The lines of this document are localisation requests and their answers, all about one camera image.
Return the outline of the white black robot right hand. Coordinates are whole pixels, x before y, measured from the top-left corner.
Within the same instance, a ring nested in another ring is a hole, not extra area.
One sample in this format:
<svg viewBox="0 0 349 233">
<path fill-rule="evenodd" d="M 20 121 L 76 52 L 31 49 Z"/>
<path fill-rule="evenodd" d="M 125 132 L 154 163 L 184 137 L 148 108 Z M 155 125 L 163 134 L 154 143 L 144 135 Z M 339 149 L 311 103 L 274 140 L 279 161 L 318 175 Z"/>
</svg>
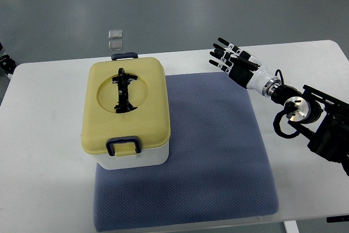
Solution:
<svg viewBox="0 0 349 233">
<path fill-rule="evenodd" d="M 214 44 L 209 63 L 225 72 L 230 79 L 245 89 L 254 89 L 264 97 L 270 97 L 282 84 L 275 75 L 270 74 L 266 65 L 247 51 L 218 38 Z"/>
</svg>

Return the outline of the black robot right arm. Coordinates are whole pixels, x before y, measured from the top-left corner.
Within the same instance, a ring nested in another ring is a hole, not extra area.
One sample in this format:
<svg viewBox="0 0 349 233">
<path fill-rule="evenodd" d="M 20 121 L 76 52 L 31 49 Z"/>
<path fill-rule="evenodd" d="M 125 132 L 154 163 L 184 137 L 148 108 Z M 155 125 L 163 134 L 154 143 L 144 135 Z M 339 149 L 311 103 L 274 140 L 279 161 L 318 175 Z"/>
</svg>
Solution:
<svg viewBox="0 0 349 233">
<path fill-rule="evenodd" d="M 273 121 L 275 133 L 286 139 L 302 134 L 310 151 L 340 163 L 348 173 L 348 104 L 307 85 L 300 93 L 284 84 L 279 69 L 275 76 L 281 83 L 272 87 L 270 97 L 284 107 Z"/>
</svg>

